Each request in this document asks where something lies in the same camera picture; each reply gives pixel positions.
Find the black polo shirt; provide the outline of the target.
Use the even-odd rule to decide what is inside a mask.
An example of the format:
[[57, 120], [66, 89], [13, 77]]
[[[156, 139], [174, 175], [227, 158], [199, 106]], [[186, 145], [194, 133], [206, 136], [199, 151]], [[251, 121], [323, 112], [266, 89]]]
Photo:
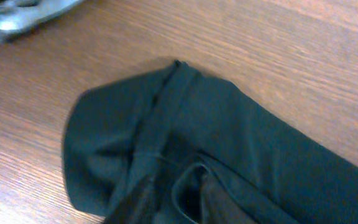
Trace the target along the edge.
[[358, 223], [358, 167], [181, 61], [84, 92], [62, 151], [106, 223]]

